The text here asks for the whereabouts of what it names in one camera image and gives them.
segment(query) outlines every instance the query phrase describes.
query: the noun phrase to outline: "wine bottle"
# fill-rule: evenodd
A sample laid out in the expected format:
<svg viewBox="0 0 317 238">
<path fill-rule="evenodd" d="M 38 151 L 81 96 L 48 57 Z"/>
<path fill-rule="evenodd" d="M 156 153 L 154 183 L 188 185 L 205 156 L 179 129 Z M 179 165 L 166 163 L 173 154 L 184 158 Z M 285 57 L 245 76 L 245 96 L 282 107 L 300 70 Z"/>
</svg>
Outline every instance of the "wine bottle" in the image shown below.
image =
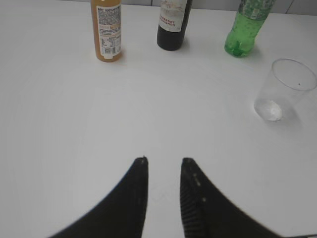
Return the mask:
<svg viewBox="0 0 317 238">
<path fill-rule="evenodd" d="M 163 0 L 158 22 L 158 45 L 168 51 L 179 49 L 184 40 L 193 0 Z"/>
</svg>

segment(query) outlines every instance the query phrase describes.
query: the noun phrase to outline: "clear plastic cup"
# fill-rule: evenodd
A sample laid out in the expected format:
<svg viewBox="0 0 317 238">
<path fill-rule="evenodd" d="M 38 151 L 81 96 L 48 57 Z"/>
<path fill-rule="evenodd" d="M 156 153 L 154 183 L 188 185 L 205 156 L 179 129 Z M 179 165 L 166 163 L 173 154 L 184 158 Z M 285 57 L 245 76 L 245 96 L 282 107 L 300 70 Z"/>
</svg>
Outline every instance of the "clear plastic cup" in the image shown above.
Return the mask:
<svg viewBox="0 0 317 238">
<path fill-rule="evenodd" d="M 316 87 L 317 77 L 306 65 L 293 59 L 277 59 L 255 100 L 254 108 L 264 120 L 279 121 Z"/>
</svg>

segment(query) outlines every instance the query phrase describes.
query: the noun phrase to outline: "orange liquid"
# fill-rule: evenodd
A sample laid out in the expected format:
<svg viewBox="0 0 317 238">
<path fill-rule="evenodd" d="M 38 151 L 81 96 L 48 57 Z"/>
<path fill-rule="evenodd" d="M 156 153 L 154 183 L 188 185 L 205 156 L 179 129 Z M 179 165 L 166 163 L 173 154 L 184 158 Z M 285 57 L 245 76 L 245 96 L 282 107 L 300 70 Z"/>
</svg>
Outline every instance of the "orange liquid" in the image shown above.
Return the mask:
<svg viewBox="0 0 317 238">
<path fill-rule="evenodd" d="M 121 57 L 121 52 L 112 59 L 105 59 L 103 55 L 100 53 L 100 42 L 99 42 L 99 32 L 98 32 L 98 20 L 97 20 L 97 6 L 116 6 L 121 4 L 121 0 L 92 0 L 91 1 L 91 14 L 93 17 L 93 28 L 94 28 L 94 38 L 95 38 L 95 49 L 96 49 L 96 56 L 103 62 L 113 62 L 116 61 Z"/>
</svg>

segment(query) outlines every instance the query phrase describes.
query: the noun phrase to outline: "barcode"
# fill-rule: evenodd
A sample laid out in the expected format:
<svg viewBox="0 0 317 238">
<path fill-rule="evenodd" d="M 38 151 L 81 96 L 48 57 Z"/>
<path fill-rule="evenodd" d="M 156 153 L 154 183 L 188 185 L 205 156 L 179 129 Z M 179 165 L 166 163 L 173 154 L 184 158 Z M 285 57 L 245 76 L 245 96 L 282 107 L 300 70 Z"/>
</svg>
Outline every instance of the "barcode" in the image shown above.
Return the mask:
<svg viewBox="0 0 317 238">
<path fill-rule="evenodd" d="M 104 54 L 111 54 L 111 48 L 104 48 Z"/>
</svg>

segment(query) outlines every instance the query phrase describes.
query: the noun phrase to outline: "orange juice bottle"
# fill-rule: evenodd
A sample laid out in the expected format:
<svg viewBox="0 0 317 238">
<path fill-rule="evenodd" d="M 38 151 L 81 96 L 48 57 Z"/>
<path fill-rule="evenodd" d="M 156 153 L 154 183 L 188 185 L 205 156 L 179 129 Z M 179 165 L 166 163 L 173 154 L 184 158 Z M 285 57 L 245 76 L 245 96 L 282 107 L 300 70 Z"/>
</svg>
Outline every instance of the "orange juice bottle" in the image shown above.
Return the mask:
<svg viewBox="0 0 317 238">
<path fill-rule="evenodd" d="M 92 0 L 96 56 L 113 62 L 121 56 L 121 0 Z"/>
</svg>

